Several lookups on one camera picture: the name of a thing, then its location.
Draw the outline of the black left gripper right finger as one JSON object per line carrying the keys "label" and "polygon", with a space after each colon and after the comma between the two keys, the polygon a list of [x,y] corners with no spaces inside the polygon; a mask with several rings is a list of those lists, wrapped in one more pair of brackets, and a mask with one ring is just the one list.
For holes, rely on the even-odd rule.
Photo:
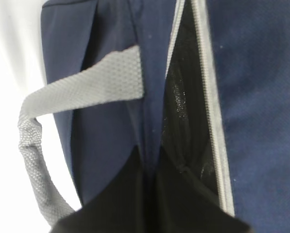
{"label": "black left gripper right finger", "polygon": [[176,167],[160,150],[155,178],[159,233],[249,233],[251,227],[225,213],[217,196],[191,179],[187,167]]}

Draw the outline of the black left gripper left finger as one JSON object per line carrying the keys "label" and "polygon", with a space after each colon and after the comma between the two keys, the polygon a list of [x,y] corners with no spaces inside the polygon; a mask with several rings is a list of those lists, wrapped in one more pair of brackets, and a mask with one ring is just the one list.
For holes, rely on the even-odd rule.
{"label": "black left gripper left finger", "polygon": [[144,209],[143,170],[138,148],[110,184],[82,209],[62,218],[53,233],[155,233]]}

